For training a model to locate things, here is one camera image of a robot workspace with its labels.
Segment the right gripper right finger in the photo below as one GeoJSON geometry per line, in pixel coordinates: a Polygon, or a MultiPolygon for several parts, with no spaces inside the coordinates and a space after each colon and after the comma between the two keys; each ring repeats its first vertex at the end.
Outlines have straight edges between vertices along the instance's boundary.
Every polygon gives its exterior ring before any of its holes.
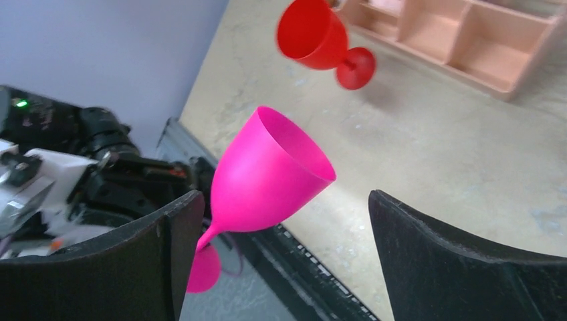
{"type": "Polygon", "coordinates": [[[565,320],[566,259],[484,239],[389,194],[368,210],[396,320],[565,320]]]}

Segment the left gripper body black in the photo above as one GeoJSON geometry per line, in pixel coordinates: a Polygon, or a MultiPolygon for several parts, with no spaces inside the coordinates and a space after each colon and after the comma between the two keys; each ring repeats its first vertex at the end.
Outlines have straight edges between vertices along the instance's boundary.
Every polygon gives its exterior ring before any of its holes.
{"type": "Polygon", "coordinates": [[[68,197],[68,219],[120,226],[164,207],[192,190],[210,195],[213,167],[201,156],[169,163],[125,154],[90,165],[68,197]]]}

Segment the red wine glass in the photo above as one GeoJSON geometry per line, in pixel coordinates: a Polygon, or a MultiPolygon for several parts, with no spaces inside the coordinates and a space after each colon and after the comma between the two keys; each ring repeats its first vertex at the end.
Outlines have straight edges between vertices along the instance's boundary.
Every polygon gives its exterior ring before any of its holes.
{"type": "Polygon", "coordinates": [[[347,90],[361,89],[376,71],[374,54],[349,47],[348,32],[326,1],[292,1],[280,17],[275,38],[283,56],[313,70],[334,70],[347,90]]]}

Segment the pink wine glass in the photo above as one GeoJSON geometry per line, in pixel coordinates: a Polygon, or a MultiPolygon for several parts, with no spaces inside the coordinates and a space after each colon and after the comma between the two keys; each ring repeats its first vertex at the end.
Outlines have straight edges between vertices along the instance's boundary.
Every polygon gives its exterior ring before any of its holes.
{"type": "Polygon", "coordinates": [[[205,292],[221,273],[211,240],[286,220],[336,180],[324,152],[277,110],[258,107],[220,158],[211,185],[212,220],[199,238],[187,291],[205,292]]]}

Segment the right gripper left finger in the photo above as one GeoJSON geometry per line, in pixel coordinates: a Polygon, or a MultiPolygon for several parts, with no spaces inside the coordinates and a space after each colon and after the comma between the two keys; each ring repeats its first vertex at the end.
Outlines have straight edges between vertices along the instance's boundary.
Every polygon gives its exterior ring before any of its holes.
{"type": "Polygon", "coordinates": [[[205,200],[165,207],[49,256],[1,261],[2,320],[178,320],[205,200]]]}

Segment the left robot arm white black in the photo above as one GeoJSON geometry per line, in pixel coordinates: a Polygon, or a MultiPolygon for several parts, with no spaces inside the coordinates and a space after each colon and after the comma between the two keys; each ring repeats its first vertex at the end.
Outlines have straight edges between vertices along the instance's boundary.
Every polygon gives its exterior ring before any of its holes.
{"type": "Polygon", "coordinates": [[[1,87],[1,257],[38,255],[143,218],[185,193],[210,191],[213,168],[146,158],[107,108],[1,87]]]}

